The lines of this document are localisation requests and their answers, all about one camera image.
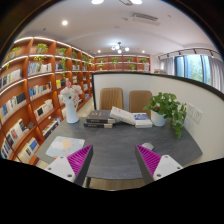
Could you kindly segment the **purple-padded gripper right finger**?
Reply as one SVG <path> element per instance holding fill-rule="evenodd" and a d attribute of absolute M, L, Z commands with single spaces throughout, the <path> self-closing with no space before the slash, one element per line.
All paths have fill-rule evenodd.
<path fill-rule="evenodd" d="M 145 184 L 182 169 L 182 166 L 169 155 L 160 156 L 141 145 L 135 146 L 135 154 Z"/>

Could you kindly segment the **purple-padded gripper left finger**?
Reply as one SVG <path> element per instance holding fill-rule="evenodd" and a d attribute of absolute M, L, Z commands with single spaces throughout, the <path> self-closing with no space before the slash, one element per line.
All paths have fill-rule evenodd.
<path fill-rule="evenodd" d="M 56 158 L 45 170 L 65 180 L 82 186 L 93 156 L 93 146 L 88 145 L 69 156 Z"/>

